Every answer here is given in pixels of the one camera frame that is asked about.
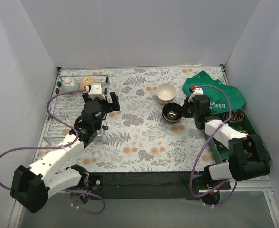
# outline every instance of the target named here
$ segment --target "white wall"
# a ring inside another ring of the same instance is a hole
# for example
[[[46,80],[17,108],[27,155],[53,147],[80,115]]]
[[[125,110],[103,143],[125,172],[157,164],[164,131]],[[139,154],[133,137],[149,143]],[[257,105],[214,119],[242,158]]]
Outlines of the white wall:
[[[279,207],[279,1],[260,0],[228,60],[227,75],[272,154],[270,180]]]
[[[0,154],[37,145],[56,68],[19,0],[0,1]],[[34,151],[13,152],[0,161],[0,179],[28,165]],[[0,187],[0,228],[7,227],[14,200]]]
[[[259,0],[21,0],[57,67],[226,63]]]

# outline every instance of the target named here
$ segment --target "green crate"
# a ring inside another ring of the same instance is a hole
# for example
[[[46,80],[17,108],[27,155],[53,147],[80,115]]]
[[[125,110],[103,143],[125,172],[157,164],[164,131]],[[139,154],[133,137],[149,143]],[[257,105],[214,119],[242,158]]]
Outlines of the green crate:
[[[230,127],[232,127],[233,129],[235,129],[237,131],[242,131],[242,130],[246,131],[249,135],[251,135],[251,134],[259,135],[244,110],[242,110],[242,109],[234,110],[232,113],[234,113],[234,112],[238,112],[238,113],[242,112],[244,114],[244,117],[242,118],[242,120],[238,120],[236,122],[228,122],[228,125]],[[229,114],[229,112],[223,112],[223,113],[215,113],[213,115],[218,116],[220,118],[220,120],[224,121],[224,120],[226,120],[226,117],[228,114]],[[210,140],[209,147],[211,149],[211,152],[214,156],[216,163],[219,164],[229,158],[229,151],[223,145],[221,147],[221,146],[219,146],[219,144],[216,144],[215,141],[216,141],[215,139]],[[264,147],[265,147],[267,155],[268,155],[268,162],[271,163],[272,162],[271,155],[265,145],[264,145]]]

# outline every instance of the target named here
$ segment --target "floral tablecloth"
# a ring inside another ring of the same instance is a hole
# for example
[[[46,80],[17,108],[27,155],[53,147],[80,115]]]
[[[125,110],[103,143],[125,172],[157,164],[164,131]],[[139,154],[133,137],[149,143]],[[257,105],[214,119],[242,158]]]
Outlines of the floral tablecloth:
[[[69,160],[62,171],[73,164],[82,165],[89,172],[191,171],[205,143],[204,133],[196,129],[190,118],[182,118],[175,125],[167,124],[162,119],[163,106],[157,102],[155,90],[163,82],[174,84],[177,88],[174,102],[182,105],[183,83],[201,70],[224,82],[221,69],[211,66],[63,70],[61,76],[77,76],[77,79],[85,75],[109,75],[108,91],[119,96],[121,110],[107,116],[109,130],[104,135],[105,144],[94,141]],[[57,99],[54,114],[73,125],[83,106],[80,94],[65,95]],[[51,136],[50,142],[56,145],[68,131],[52,121],[45,136]],[[40,151],[39,156],[48,152]],[[207,148],[196,170],[202,171],[204,166],[214,163]]]

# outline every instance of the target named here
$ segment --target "green cloth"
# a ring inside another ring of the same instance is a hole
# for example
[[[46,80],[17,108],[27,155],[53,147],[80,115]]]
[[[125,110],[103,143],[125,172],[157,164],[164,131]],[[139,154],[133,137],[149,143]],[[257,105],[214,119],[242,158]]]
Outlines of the green cloth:
[[[215,86],[222,89],[229,98],[232,110],[241,109],[245,105],[242,94],[236,87],[225,85],[219,79],[213,80],[205,71],[201,71],[192,78],[188,78],[183,84],[182,90],[187,97],[190,96],[189,88],[191,86]],[[229,111],[228,102],[225,96],[218,90],[213,88],[202,88],[204,95],[210,100],[212,113]]]

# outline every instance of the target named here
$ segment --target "gray floor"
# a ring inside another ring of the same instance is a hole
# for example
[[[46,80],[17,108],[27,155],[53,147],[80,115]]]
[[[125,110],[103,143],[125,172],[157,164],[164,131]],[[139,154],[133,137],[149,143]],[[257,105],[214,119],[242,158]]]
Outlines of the gray floor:
[[[224,198],[228,192],[221,194]],[[101,202],[89,201],[99,210]],[[183,199],[106,200],[100,215],[71,207],[67,193],[56,194],[36,214],[23,209],[19,228],[183,228],[183,227],[274,227],[263,192],[236,192],[224,205],[211,209]]]

